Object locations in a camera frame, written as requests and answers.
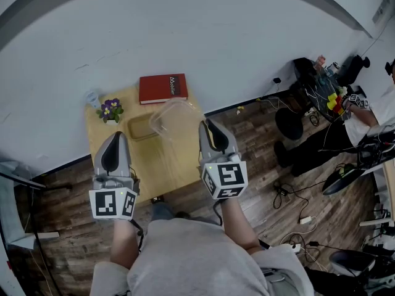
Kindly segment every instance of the small flower pot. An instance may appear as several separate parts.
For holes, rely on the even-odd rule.
[[[118,123],[115,120],[108,120],[107,125],[118,125]]]

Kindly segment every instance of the potted plant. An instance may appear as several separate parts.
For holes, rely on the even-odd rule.
[[[112,100],[106,100],[101,105],[101,110],[97,110],[96,113],[99,118],[103,119],[106,124],[115,125],[119,123],[119,115],[123,113],[122,105],[117,98]]]

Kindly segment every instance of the gray t-shirt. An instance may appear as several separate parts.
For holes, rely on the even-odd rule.
[[[276,269],[274,274],[266,274]],[[181,218],[149,224],[130,270],[111,262],[94,268],[91,295],[308,295],[314,291],[289,245],[251,256],[222,227]]]

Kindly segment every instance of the red book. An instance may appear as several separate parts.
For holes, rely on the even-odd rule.
[[[139,86],[140,104],[166,102],[173,97],[188,98],[183,73],[161,76],[142,76]]]

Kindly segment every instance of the person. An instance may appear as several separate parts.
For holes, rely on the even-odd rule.
[[[395,61],[392,71],[395,84]],[[291,173],[299,176],[323,165],[341,152],[356,153],[356,147],[371,127],[384,125],[395,117],[395,87],[391,85],[378,101],[370,103],[370,110],[361,109],[349,101],[345,102],[344,107],[351,111],[350,119],[337,119],[296,148],[286,150],[284,144],[277,141],[274,151],[280,166],[286,168],[292,165]]]
[[[91,295],[314,295],[290,245],[262,250],[238,199],[221,203],[224,228],[177,218],[163,201],[152,209],[140,254],[132,224],[114,221],[110,261],[95,265]]]

